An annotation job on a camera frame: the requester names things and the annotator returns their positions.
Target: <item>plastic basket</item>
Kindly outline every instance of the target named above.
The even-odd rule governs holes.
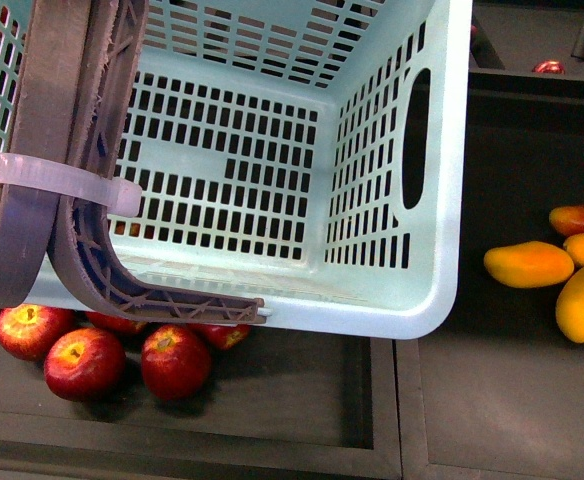
[[[261,297],[273,327],[432,331],[456,294],[470,11],[151,1],[115,171],[144,196],[110,218],[119,260]],[[47,263],[28,300],[85,308]]]

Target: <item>gray surface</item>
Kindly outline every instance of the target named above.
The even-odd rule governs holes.
[[[143,386],[140,356],[131,345],[122,388],[96,405],[56,397],[45,385],[42,365],[17,360],[0,347],[0,412],[369,447],[371,411],[360,403],[361,342],[332,336],[319,343],[321,357],[309,355],[317,348],[315,336],[256,330],[249,342],[217,355],[213,381],[196,398],[175,404],[155,400]]]
[[[583,11],[476,2],[474,14],[506,70],[531,72],[537,63],[553,59],[562,62],[569,75],[584,78],[584,62],[571,56]]]
[[[527,108],[544,118],[561,110],[550,103]],[[469,110],[455,306],[431,335],[397,344],[405,479],[583,480],[584,345],[556,326],[561,286],[505,287],[482,258],[532,239],[561,244],[548,213],[584,203],[584,135],[472,124],[489,105],[477,97]],[[500,105],[495,124],[526,108]]]
[[[142,384],[140,341],[126,346],[120,387],[95,404],[55,397],[41,365],[0,348],[0,469],[145,480],[400,477],[391,341],[256,328],[214,355],[201,392],[168,403]]]

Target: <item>red apple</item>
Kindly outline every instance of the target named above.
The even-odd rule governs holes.
[[[206,342],[219,350],[229,350],[242,342],[250,333],[250,325],[214,325],[211,323],[188,323]]]
[[[532,69],[535,73],[565,73],[565,67],[558,60],[546,60],[545,62],[538,63]]]
[[[163,325],[150,335],[141,352],[141,374],[148,390],[161,400],[194,395],[212,370],[212,357],[189,328]]]
[[[72,310],[29,304],[6,308],[0,313],[0,345],[21,360],[43,360],[74,327]]]
[[[121,379],[125,350],[114,334],[80,328],[61,338],[45,359],[43,373],[52,393],[75,402],[98,400]]]
[[[135,322],[127,318],[113,317],[99,312],[85,312],[90,323],[98,328],[103,328],[121,335],[136,335],[146,327],[147,322]]]

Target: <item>basket slot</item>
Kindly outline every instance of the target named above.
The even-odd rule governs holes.
[[[396,198],[403,192],[409,208],[418,203],[425,137],[422,154],[412,151],[414,143],[401,147],[401,107],[410,98],[406,78],[425,47],[426,29],[422,22],[340,108],[324,251],[328,264],[392,269],[410,264],[410,233],[397,218]]]
[[[302,260],[318,122],[316,110],[140,72],[115,173],[144,189],[141,219],[117,219],[111,232]],[[166,129],[173,134],[161,135]],[[200,168],[187,163],[188,170],[209,178],[174,173],[193,155],[139,169],[154,140],[157,149],[176,143],[201,151]],[[220,157],[206,160],[205,151]]]
[[[225,2],[203,7],[155,0],[145,44],[324,89],[384,3],[320,0],[307,17],[291,16],[283,25],[259,12],[276,5],[237,10]]]

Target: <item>black tray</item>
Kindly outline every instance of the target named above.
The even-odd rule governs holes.
[[[561,286],[517,290],[492,247],[561,245],[548,214],[584,203],[584,82],[470,78],[459,288],[449,318],[397,344],[406,480],[584,480],[584,345],[554,319]]]
[[[194,398],[152,397],[131,352],[107,402],[76,404],[0,347],[0,469],[87,478],[397,478],[392,342],[256,328]]]

